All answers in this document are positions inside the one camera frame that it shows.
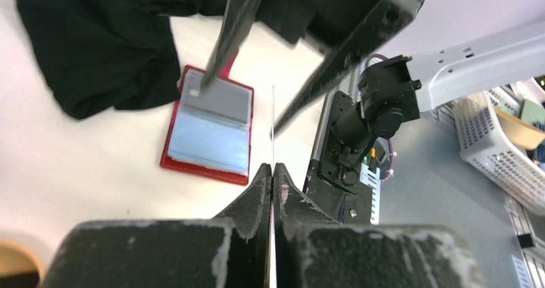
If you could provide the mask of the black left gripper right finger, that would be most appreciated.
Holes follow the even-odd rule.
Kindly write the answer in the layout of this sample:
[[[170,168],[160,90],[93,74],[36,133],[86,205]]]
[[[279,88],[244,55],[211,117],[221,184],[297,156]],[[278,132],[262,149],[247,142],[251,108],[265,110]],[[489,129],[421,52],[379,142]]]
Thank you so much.
[[[438,225],[340,224],[273,176],[278,287],[484,287],[467,242]]]

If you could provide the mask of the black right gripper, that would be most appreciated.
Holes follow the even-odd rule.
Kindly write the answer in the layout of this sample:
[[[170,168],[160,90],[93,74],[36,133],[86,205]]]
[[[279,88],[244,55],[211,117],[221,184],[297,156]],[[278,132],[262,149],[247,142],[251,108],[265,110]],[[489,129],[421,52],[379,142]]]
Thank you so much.
[[[406,29],[425,0],[227,0],[222,28],[206,66],[209,88],[248,36],[254,21],[293,46],[300,40],[323,60],[271,129],[279,135],[300,112],[331,91],[356,65]]]

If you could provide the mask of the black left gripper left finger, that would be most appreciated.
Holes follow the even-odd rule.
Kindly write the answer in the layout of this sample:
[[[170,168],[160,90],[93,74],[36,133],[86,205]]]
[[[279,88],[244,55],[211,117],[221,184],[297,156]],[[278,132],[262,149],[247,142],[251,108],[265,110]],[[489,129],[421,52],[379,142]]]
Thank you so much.
[[[62,241],[43,287],[267,287],[271,166],[211,219],[92,220]]]

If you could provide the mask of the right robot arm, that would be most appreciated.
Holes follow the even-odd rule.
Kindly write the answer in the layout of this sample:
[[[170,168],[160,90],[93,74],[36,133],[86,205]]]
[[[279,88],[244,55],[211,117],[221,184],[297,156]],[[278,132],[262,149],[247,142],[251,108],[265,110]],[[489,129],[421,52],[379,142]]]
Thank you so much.
[[[409,26],[424,1],[226,0],[201,89],[213,85],[256,21],[289,44],[311,42],[324,59],[274,124],[282,132],[301,110],[338,86],[351,68]],[[402,122],[451,100],[543,73],[543,21],[451,48],[391,58],[364,72],[360,137],[389,138]]]

